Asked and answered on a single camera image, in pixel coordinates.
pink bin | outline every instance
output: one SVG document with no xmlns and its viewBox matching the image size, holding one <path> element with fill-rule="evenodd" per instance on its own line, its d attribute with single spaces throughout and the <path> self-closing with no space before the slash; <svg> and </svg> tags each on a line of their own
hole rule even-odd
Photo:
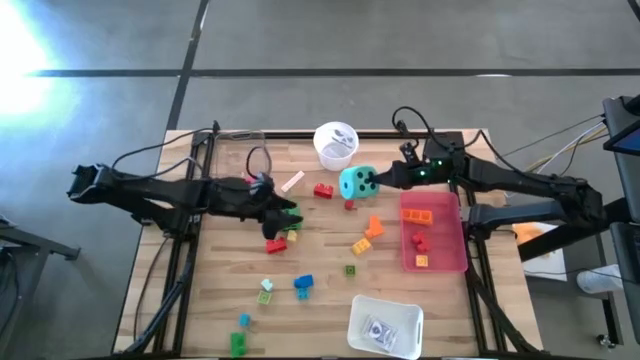
<svg viewBox="0 0 640 360">
<path fill-rule="evenodd" d="M 464 272 L 467 256 L 464 234 L 460 221 L 460 207 L 456 194 L 447 192 L 403 192 L 400 194 L 400 219 L 402 209 L 429 210 L 433 224 L 430 226 L 409 223 L 402 225 L 402 266 L 408 272 Z M 411 241 L 413 234 L 422 231 L 431 245 L 429 251 L 418 253 Z M 416 255 L 426 255 L 429 266 L 416 266 Z"/>
</svg>

gray floor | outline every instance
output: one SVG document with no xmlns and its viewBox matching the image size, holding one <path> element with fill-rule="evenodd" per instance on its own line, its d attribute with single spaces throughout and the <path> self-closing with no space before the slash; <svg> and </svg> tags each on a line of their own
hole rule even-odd
<svg viewBox="0 0 640 360">
<path fill-rule="evenodd" d="M 0 29 L 9 24 L 10 31 L 0 39 L 10 41 L 0 71 L 180 69 L 199 3 L 1 2 Z M 639 35 L 625 0 L 214 0 L 194 68 L 637 67 Z M 16 332 L 16 351 L 6 357 L 105 355 L 140 227 L 108 206 L 73 204 L 64 192 L 77 164 L 108 163 L 159 142 L 178 79 L 7 79 L 0 83 L 0 213 L 26 230 L 80 246 L 82 254 L 77 262 L 51 258 Z M 191 79 L 178 128 L 214 119 L 225 128 L 314 128 L 329 120 L 389 128 L 392 111 L 406 104 L 435 127 L 488 128 L 506 152 L 601 113 L 605 97 L 637 93 L 640 77 L 631 76 Z M 526 166 L 582 129 L 509 159 Z M 146 173 L 157 159 L 150 151 L 122 166 Z M 567 160 L 549 171 L 561 171 Z M 613 156 L 598 144 L 581 148 L 570 174 L 587 178 L 606 200 L 621 195 Z M 615 262 L 606 237 L 605 245 Z M 579 267 L 594 251 L 585 241 L 567 249 L 567 258 Z M 616 301 L 626 344 L 611 352 L 594 342 L 605 332 L 598 301 L 547 291 L 532 298 L 552 353 L 638 358 L 622 296 Z"/>
</svg>

green block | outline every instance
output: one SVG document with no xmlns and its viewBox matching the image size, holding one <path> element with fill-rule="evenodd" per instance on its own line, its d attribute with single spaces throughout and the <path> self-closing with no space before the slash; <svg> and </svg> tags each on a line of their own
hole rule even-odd
<svg viewBox="0 0 640 360">
<path fill-rule="evenodd" d="M 231 357 L 237 358 L 247 353 L 244 333 L 231 333 Z"/>
<path fill-rule="evenodd" d="M 268 293 L 266 291 L 260 291 L 260 293 L 258 294 L 258 303 L 262 305 L 267 305 L 269 304 L 270 300 L 271 300 L 271 293 Z"/>
<path fill-rule="evenodd" d="M 298 216 L 300 216 L 300 207 L 299 206 L 296 206 L 293 209 L 284 209 L 282 211 L 284 211 L 285 213 L 287 213 L 289 215 L 298 215 Z M 286 228 L 282 229 L 282 231 L 300 230 L 301 227 L 302 227 L 302 221 L 297 223 L 297 224 L 289 225 Z"/>
<path fill-rule="evenodd" d="M 348 277 L 356 276 L 356 266 L 355 265 L 345 265 L 344 274 Z"/>
</svg>

wooden tabletop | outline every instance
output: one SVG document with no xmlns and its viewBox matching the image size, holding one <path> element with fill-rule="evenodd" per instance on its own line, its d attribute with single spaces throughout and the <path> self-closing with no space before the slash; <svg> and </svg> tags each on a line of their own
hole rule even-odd
<svg viewBox="0 0 640 360">
<path fill-rule="evenodd" d="M 474 129 L 462 131 L 466 142 L 476 133 Z M 166 139 L 183 133 L 169 131 Z M 165 169 L 187 156 L 190 139 L 185 137 L 166 146 L 162 151 L 159 169 Z M 385 171 L 392 160 L 402 159 L 398 151 L 402 142 L 362 140 L 352 165 L 368 164 L 378 171 Z M 241 223 L 237 219 L 205 216 L 183 356 L 229 356 L 230 333 L 241 331 L 238 316 L 248 313 L 252 322 L 247 332 L 246 356 L 370 357 L 372 354 L 354 350 L 347 344 L 351 301 L 358 294 L 419 305 L 425 317 L 422 356 L 477 354 L 464 276 L 407 273 L 402 269 L 398 190 L 383 188 L 375 198 L 356 200 L 357 210 L 349 212 L 344 210 L 344 200 L 339 195 L 339 173 L 322 169 L 311 140 L 270 140 L 268 148 L 273 158 L 271 175 L 278 192 L 280 186 L 297 171 L 302 170 L 306 174 L 302 184 L 295 187 L 289 196 L 299 204 L 304 216 L 298 241 L 289 242 L 285 252 L 267 255 L 260 225 L 255 221 Z M 244 176 L 247 151 L 246 144 L 218 142 L 216 152 L 223 152 L 226 156 L 214 156 L 216 173 Z M 483 159 L 494 159 L 482 140 L 468 151 Z M 182 178 L 185 169 L 186 166 L 181 166 L 163 178 Z M 334 186 L 336 192 L 332 200 L 313 196 L 313 186 L 319 182 Z M 447 191 L 447 187 L 436 185 L 412 191 Z M 499 191 L 477 194 L 477 200 L 495 206 L 505 203 L 504 194 Z M 373 249 L 356 257 L 351 252 L 351 246 L 363 237 L 370 215 L 380 217 L 386 232 L 372 241 Z M 144 228 L 118 329 L 114 347 L 116 351 L 132 342 L 133 317 L 141 287 L 162 241 L 163 237 L 157 228 Z M 494 233 L 487 246 L 500 306 L 525 338 L 541 348 L 540 334 L 513 236 L 504 232 Z M 148 324 L 160 304 L 169 250 L 170 246 L 166 245 L 152 272 L 139 317 L 138 333 Z M 347 264 L 356 266 L 355 278 L 345 277 L 344 266 Z M 300 302 L 292 281 L 303 274 L 313 274 L 315 286 L 310 299 Z M 261 290 L 260 282 L 265 278 L 274 283 L 273 296 L 269 305 L 259 305 L 256 299 Z M 167 348 L 171 347 L 173 339 L 176 311 L 177 306 L 169 321 Z M 483 318 L 487 337 L 492 344 L 486 311 L 483 311 Z"/>
</svg>

